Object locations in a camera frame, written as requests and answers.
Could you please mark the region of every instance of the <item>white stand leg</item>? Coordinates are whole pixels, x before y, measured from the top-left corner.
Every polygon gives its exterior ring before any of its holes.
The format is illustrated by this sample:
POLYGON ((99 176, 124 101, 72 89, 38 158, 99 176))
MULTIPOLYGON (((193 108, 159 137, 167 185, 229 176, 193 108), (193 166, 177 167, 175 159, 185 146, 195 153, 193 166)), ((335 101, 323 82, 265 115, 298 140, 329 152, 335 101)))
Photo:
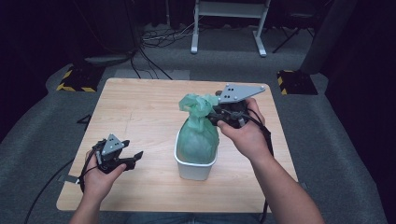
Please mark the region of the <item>white stand leg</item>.
POLYGON ((266 0, 264 4, 264 9, 262 11, 262 17, 260 18, 259 30, 253 31, 254 39, 256 40, 257 49, 259 50, 260 56, 267 56, 265 52, 264 45, 262 44, 262 27, 264 26, 265 18, 267 17, 268 8, 270 7, 271 0, 266 0))
POLYGON ((253 31, 254 40, 256 40, 257 48, 259 49, 260 56, 267 56, 267 52, 265 51, 264 45, 262 44, 262 39, 260 35, 257 35, 257 31, 253 31))
POLYGON ((194 33, 192 35, 191 43, 191 53, 196 54, 198 52, 198 19, 199 16, 199 0, 195 1, 195 11, 194 11, 194 33))

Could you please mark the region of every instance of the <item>right hand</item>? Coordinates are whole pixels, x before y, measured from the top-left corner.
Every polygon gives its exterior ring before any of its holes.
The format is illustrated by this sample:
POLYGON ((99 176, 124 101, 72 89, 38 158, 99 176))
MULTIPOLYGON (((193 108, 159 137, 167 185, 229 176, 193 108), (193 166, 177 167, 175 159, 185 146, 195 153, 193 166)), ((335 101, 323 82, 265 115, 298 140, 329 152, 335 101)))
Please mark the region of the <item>right hand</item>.
MULTIPOLYGON (((248 98, 246 101, 247 108, 255 111, 263 124, 265 124, 264 117, 259 110, 256 100, 254 98, 248 98)), ((258 120, 253 112, 249 111, 249 115, 258 120)), ((240 129, 235 129, 222 120, 218 122, 218 126, 224 135, 233 140, 239 152, 250 161, 261 160, 271 156, 260 127, 253 121, 249 121, 240 129)))

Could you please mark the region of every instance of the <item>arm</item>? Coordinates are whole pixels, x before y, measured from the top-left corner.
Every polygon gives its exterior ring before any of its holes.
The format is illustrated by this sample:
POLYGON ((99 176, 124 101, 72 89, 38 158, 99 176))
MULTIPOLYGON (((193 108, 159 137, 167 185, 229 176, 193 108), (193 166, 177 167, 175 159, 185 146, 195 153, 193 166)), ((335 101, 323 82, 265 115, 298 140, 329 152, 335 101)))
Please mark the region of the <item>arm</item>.
MULTIPOLYGON (((254 110, 264 122, 253 98, 247 99, 247 107, 254 110)), ((277 223, 324 223, 313 200, 271 155, 258 125, 248 122, 244 127, 234 129, 219 121, 218 126, 250 160, 277 223)))
MULTIPOLYGON (((96 157, 93 156, 87 166, 87 171, 95 166, 96 157)), ((100 204, 110 192, 114 181, 116 181, 116 179, 125 170, 125 167, 125 164, 121 164, 108 175, 100 171, 98 168, 93 168, 85 174, 84 194, 69 224, 99 223, 100 204)))

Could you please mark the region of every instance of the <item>left hand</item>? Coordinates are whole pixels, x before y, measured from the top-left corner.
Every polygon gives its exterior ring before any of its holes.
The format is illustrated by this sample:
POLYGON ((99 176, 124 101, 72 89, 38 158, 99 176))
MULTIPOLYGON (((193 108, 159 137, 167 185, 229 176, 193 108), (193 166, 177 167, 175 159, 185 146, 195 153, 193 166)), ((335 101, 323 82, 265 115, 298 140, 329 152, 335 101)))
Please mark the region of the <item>left hand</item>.
MULTIPOLYGON (((88 159, 90 151, 87 152, 85 160, 88 159)), ((87 171, 92 167, 97 166, 96 157, 93 155, 87 166, 87 171)), ((99 168, 93 168, 84 176, 85 189, 83 198, 94 203, 101 203, 102 200, 110 192, 114 181, 125 170, 126 164, 119 165, 111 173, 105 174, 99 168)))

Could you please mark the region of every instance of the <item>metal stand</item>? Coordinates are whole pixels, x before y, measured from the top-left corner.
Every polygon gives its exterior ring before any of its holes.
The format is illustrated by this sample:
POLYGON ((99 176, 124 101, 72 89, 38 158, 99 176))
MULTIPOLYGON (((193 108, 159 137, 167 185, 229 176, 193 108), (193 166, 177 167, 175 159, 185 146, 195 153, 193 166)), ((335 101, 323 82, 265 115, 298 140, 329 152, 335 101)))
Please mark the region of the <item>metal stand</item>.
POLYGON ((291 34, 290 36, 288 36, 288 38, 283 41, 276 49, 273 50, 273 53, 276 53, 280 48, 282 48, 282 46, 284 46, 292 37, 294 37, 295 35, 297 35, 300 32, 301 28, 297 28, 293 34, 291 34))
POLYGON ((192 34, 191 53, 198 52, 198 20, 199 16, 221 16, 221 17, 240 17, 260 19, 259 29, 253 31, 260 56, 267 55, 262 44, 262 27, 267 17, 268 8, 271 0, 266 0, 264 4, 243 4, 243 3, 224 3, 224 2, 205 2, 196 0, 194 11, 194 32, 192 34))

